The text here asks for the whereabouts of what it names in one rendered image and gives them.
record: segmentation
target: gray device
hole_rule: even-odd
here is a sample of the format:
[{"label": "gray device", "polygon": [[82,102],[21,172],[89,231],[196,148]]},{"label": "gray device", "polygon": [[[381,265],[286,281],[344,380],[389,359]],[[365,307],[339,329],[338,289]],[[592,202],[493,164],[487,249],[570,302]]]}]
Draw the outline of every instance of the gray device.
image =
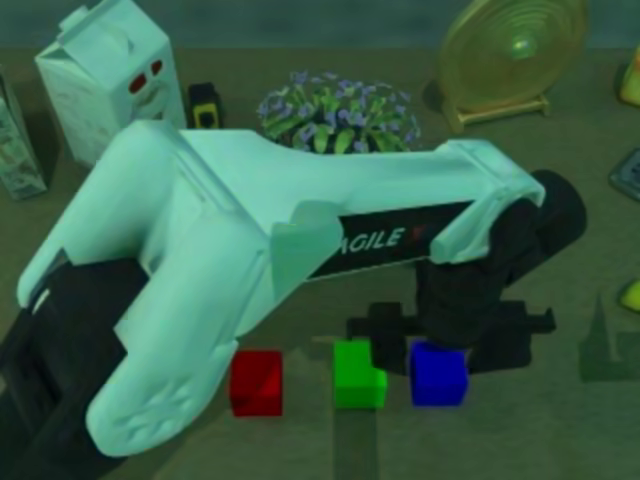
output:
[{"label": "gray device", "polygon": [[609,181],[617,190],[640,202],[640,148],[613,169]]}]

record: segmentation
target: red cube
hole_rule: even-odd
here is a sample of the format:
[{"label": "red cube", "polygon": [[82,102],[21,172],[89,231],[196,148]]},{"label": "red cube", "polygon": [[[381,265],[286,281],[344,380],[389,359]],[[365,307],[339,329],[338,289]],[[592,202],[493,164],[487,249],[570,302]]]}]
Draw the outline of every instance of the red cube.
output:
[{"label": "red cube", "polygon": [[239,351],[231,362],[229,399],[236,417],[282,415],[282,353]]}]

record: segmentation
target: black label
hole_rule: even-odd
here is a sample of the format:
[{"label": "black label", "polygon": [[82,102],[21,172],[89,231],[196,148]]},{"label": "black label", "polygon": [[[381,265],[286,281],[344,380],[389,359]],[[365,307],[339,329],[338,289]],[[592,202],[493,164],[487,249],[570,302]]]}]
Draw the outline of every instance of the black label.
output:
[{"label": "black label", "polygon": [[340,250],[311,278],[427,257],[431,241],[469,205],[463,202],[342,217]]}]

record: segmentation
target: wooden stand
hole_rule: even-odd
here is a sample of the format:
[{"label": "wooden stand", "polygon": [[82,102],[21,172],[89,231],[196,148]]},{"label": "wooden stand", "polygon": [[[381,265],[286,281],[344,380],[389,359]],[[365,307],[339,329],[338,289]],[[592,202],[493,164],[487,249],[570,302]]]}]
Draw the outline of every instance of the wooden stand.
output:
[{"label": "wooden stand", "polygon": [[533,100],[520,103],[518,105],[509,105],[500,107],[495,110],[486,112],[463,112],[456,108],[449,100],[445,98],[442,104],[442,113],[444,114],[449,126],[454,133],[462,133],[465,125],[470,123],[485,122],[498,118],[510,117],[521,113],[542,112],[545,117],[551,114],[551,105],[544,95],[539,95]]}]

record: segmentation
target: blue cube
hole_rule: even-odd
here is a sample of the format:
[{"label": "blue cube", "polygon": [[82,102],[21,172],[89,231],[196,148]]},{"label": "blue cube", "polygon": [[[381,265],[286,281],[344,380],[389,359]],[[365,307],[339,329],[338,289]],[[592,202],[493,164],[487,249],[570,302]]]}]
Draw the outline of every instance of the blue cube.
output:
[{"label": "blue cube", "polygon": [[416,342],[411,346],[410,378],[416,407],[458,406],[469,388],[464,352]]}]

